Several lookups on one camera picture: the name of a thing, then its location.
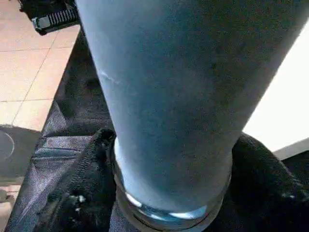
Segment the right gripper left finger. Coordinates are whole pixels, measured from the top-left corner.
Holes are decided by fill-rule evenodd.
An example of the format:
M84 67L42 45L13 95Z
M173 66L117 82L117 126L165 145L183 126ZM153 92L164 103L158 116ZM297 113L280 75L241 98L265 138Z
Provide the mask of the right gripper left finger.
M49 232L107 232L116 185L107 152L114 131L100 129L48 195Z

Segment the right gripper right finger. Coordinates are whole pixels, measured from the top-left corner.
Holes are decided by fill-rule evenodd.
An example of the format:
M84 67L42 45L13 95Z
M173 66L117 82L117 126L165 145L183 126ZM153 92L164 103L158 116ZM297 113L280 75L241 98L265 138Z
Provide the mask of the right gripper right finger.
M232 149L231 183L214 232L307 232L309 153L280 161L243 133Z

